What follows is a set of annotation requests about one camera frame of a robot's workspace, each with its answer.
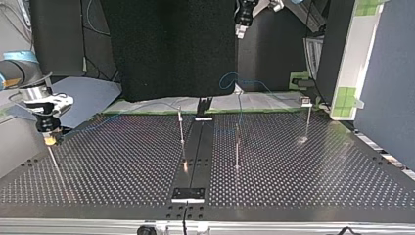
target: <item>metal bracket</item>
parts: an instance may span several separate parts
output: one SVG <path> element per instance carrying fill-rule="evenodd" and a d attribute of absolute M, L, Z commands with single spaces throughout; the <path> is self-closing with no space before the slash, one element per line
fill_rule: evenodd
<path fill-rule="evenodd" d="M 198 112 L 196 113 L 195 121 L 212 120 L 212 117 L 205 114 L 205 112 L 210 109 L 212 100 L 212 97 L 199 99 Z"/>
<path fill-rule="evenodd" d="M 175 188 L 172 203 L 204 203 L 205 202 L 205 188 Z"/>

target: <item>blue cable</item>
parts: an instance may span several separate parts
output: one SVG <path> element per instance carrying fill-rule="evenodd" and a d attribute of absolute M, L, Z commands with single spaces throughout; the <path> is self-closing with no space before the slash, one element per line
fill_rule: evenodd
<path fill-rule="evenodd" d="M 228 77 L 228 76 L 230 76 L 230 75 L 236 75 L 236 77 L 235 78 L 233 78 L 232 80 L 231 80 L 231 82 L 227 85 L 227 86 L 222 86 L 222 83 L 223 83 L 223 81 Z M 244 80 L 244 79 L 242 79 L 242 78 L 239 78 L 239 75 L 238 75 L 238 73 L 237 72 L 234 72 L 234 71 L 231 71 L 231 72 L 228 72 L 228 73 L 226 73 L 226 74 L 224 74 L 223 76 L 222 76 L 222 78 L 220 78 L 220 80 L 219 80 L 219 88 L 220 89 L 222 89 L 222 90 L 227 90 L 227 89 L 229 89 L 233 84 L 236 84 L 236 83 L 242 83 L 242 84 L 244 84 L 244 85 L 253 85 L 253 84 L 256 84 L 256 83 L 258 83 L 258 84 L 260 84 L 260 85 L 262 85 L 270 94 L 269 95 L 271 95 L 271 96 L 273 96 L 275 99 L 277 99 L 277 100 L 282 100 L 281 98 L 278 98 L 275 94 L 273 94 L 272 93 L 272 91 L 265 85 L 265 83 L 263 83 L 262 81 L 259 81 L 259 80 Z"/>
<path fill-rule="evenodd" d="M 117 114 L 117 115 L 114 115 L 114 116 L 112 116 L 112 117 L 110 117 L 110 118 L 108 118 L 108 119 L 104 120 L 103 122 L 99 123 L 99 124 L 98 124 L 98 125 L 96 125 L 96 126 L 89 127 L 89 128 L 85 128 L 85 129 L 81 129 L 81 130 L 73 130 L 73 131 L 71 131 L 71 132 L 69 132 L 69 133 L 65 134 L 65 135 L 64 135 L 64 137 L 65 137 L 65 136 L 67 136 L 67 135 L 71 135 L 71 134 L 77 133 L 77 132 L 95 130 L 95 129 L 97 129 L 98 127 L 102 126 L 103 124 L 108 123 L 108 122 L 109 122 L 109 121 L 111 121 L 112 119 L 117 118 L 117 117 L 119 117 L 119 116 L 121 116 L 121 115 L 123 115 L 123 114 L 125 114 L 125 113 L 128 113 L 128 112 L 133 112 L 133 111 L 139 110 L 139 109 L 141 109 L 141 108 L 149 107 L 149 106 L 152 106 L 152 105 L 166 105 L 166 106 L 171 107 L 171 108 L 172 108 L 172 109 L 174 109 L 174 110 L 177 110 L 177 111 L 179 110 L 179 109 L 177 109 L 177 108 L 175 108 L 175 107 L 173 107 L 173 106 L 169 105 L 168 103 L 164 103 L 164 102 L 156 102 L 156 103 L 152 103 L 152 104 L 142 105 L 142 106 L 140 106 L 140 107 L 138 107 L 138 108 L 135 108 L 135 109 L 132 109 L 132 110 L 123 111 L 123 112 L 121 112 L 121 113 L 119 113 L 119 114 Z"/>
<path fill-rule="evenodd" d="M 229 83 L 229 84 L 227 84 L 226 86 L 222 86 L 222 83 L 223 83 L 223 81 L 227 78 L 227 77 L 229 77 L 230 75 L 235 75 L 236 77 L 235 78 L 233 78 L 232 80 L 231 80 L 231 82 Z M 271 93 L 271 95 L 272 96 L 274 96 L 276 99 L 278 99 L 278 100 L 280 100 L 280 98 L 278 98 L 277 96 L 275 96 L 274 94 L 272 94 L 272 91 L 262 82 L 262 81 L 258 81 L 258 80 L 244 80 L 244 79 L 241 79 L 241 78 L 239 78 L 239 75 L 236 73 L 236 72 L 234 72 L 234 71 L 231 71 L 231 72 L 228 72 L 228 73 L 226 73 L 226 74 L 224 74 L 221 78 L 220 78 L 220 80 L 219 80 L 219 88 L 220 89 L 222 89 L 222 90 L 227 90 L 227 89 L 229 89 L 229 88 L 231 88 L 232 87 L 232 85 L 235 85 L 237 82 L 241 82 L 242 84 L 246 84 L 246 85 L 252 85 L 252 84 L 256 84 L 256 83 L 259 83 L 259 84 L 261 84 L 269 93 Z M 241 95 L 242 95 L 242 93 L 239 93 L 238 94 L 238 102 L 239 102 L 239 109 L 240 109 L 240 113 L 239 113 L 239 120 L 238 120 L 238 123 L 239 123 L 239 125 L 241 125 L 242 124 L 242 121 L 243 121 L 243 110 L 242 110 L 242 101 L 241 101 Z M 113 119 L 115 119 L 115 118 L 117 118 L 117 117 L 119 117 L 119 116 L 121 116 L 121 115 L 123 115 L 123 114 L 125 114 L 125 113 L 129 113 L 129 112 L 133 112 L 133 111 L 136 111 L 136 110 L 139 110 L 139 109 L 141 109 L 141 108 L 145 108 L 145 107 L 149 107 L 149 106 L 152 106 L 152 105 L 166 105 L 166 106 L 169 106 L 169 107 L 171 107 L 172 109 L 174 109 L 174 110 L 179 110 L 179 109 L 177 109 L 177 108 L 175 108 L 175 107 L 173 107 L 173 106 L 171 106 L 171 105 L 169 105 L 169 104 L 167 104 L 167 103 L 164 103 L 164 102 L 156 102 L 156 103 L 152 103 L 152 104 L 147 104 L 147 105 L 142 105 L 142 106 L 140 106 L 140 107 L 138 107 L 138 108 L 135 108 L 135 109 L 132 109 L 132 110 L 127 110 L 127 111 L 124 111 L 124 112 L 121 112 L 121 113 L 119 113 L 119 114 L 117 114 L 117 115 L 115 115 L 115 116 L 112 116 L 112 117 L 110 117 L 110 118 L 108 118 L 108 119 L 106 119 L 106 120 L 104 120 L 103 122 L 101 122 L 101 123 L 99 123 L 98 125 L 96 125 L 96 126 L 93 126 L 93 127 L 89 127 L 89 128 L 85 128 L 85 129 L 81 129 L 81 130 L 73 130 L 73 131 L 71 131 L 71 132 L 69 132 L 69 133 L 67 133 L 67 134 L 65 134 L 64 135 L 64 137 L 65 136 L 68 136 L 68 135 L 71 135 L 71 134 L 74 134 L 74 133 L 78 133 L 78 132 L 82 132 L 82 131 L 91 131 L 91 130 L 95 130 L 95 129 L 97 129 L 97 128 L 99 128 L 99 127 L 101 127 L 102 125 L 104 125 L 105 123 L 108 123 L 108 122 L 110 122 L 111 120 L 113 120 Z M 219 132 L 235 132 L 235 129 L 230 129 L 230 130 L 227 130 L 227 131 L 224 131 L 224 130 L 218 130 Z"/>

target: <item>perforated metal table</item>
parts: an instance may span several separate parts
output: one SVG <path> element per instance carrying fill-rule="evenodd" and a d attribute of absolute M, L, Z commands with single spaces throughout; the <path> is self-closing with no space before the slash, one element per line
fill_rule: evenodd
<path fill-rule="evenodd" d="M 415 182 L 325 117 L 185 117 L 184 154 L 175 116 L 106 118 L 55 149 L 59 169 L 31 159 L 0 179 L 0 220 L 415 224 Z M 205 202 L 173 204 L 183 187 L 206 189 Z"/>

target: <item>black curtain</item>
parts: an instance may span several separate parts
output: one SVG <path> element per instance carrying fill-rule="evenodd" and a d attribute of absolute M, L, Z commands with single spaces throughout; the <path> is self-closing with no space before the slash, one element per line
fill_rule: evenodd
<path fill-rule="evenodd" d="M 234 1 L 101 0 L 127 101 L 230 94 Z"/>

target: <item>white panel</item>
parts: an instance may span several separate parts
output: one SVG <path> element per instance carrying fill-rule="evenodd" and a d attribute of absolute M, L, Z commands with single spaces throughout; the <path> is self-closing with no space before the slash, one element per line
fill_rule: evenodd
<path fill-rule="evenodd" d="M 34 121 L 14 117 L 0 123 L 0 178 L 42 151 L 46 147 Z"/>

